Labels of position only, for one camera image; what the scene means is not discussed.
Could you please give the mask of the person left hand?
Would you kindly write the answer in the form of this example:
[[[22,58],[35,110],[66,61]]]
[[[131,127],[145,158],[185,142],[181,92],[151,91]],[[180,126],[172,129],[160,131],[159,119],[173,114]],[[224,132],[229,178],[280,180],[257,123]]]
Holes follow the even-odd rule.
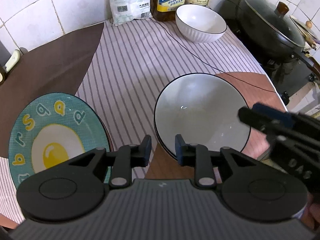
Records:
[[[308,203],[304,209],[304,213],[301,216],[301,222],[315,232],[319,232],[320,224],[320,204],[319,198],[308,193]]]

